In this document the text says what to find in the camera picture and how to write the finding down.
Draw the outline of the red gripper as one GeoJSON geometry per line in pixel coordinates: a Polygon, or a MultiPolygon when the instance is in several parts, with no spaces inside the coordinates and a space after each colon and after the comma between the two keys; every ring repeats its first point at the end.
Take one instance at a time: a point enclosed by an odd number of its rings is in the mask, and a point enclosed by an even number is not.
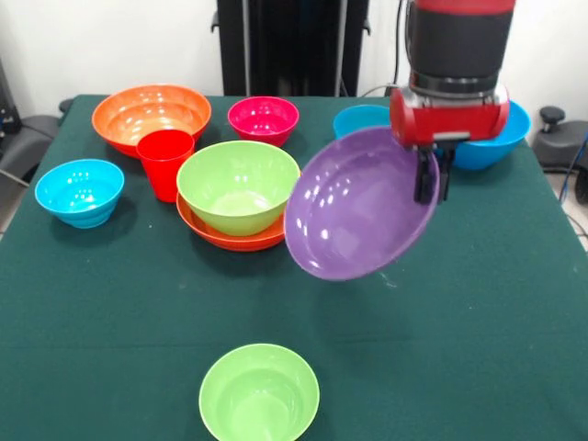
{"type": "MultiPolygon", "coordinates": [[[[485,97],[468,99],[422,96],[408,87],[390,96],[390,124],[395,139],[404,147],[428,147],[440,141],[484,141],[500,134],[506,124],[510,100],[498,85],[485,97]]],[[[446,201],[456,146],[440,148],[439,200],[446,201]]],[[[431,151],[417,149],[414,201],[430,203],[434,179],[430,173],[431,151]]]]}

